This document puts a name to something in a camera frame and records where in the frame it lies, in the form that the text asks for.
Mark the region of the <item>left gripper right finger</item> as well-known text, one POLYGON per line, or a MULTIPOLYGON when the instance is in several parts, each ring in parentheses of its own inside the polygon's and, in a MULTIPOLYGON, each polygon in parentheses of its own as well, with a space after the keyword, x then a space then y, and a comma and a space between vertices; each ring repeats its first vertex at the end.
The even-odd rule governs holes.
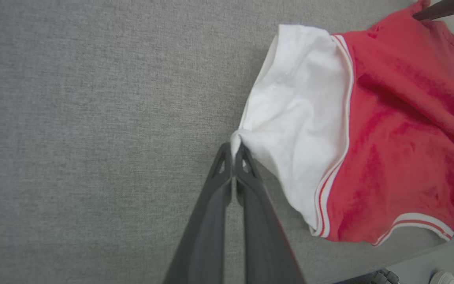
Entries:
POLYGON ((251 152, 243 144, 235 156, 234 174, 238 202, 244 210, 247 284, 304 284, 251 152))

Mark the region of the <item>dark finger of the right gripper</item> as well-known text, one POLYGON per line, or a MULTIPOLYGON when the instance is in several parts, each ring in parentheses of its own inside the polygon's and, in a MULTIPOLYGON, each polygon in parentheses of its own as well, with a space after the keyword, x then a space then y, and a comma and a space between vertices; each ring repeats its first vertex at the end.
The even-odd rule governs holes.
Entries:
POLYGON ((434 20, 454 15, 454 0, 441 0, 413 15, 418 21, 434 20))

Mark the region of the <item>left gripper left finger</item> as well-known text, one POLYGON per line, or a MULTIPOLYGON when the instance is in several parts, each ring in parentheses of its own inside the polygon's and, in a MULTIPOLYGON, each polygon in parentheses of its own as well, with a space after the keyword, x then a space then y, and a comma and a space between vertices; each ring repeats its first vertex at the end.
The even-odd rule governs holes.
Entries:
POLYGON ((165 284, 221 284, 225 211, 232 199, 232 155, 218 149, 193 213, 164 278, 165 284))

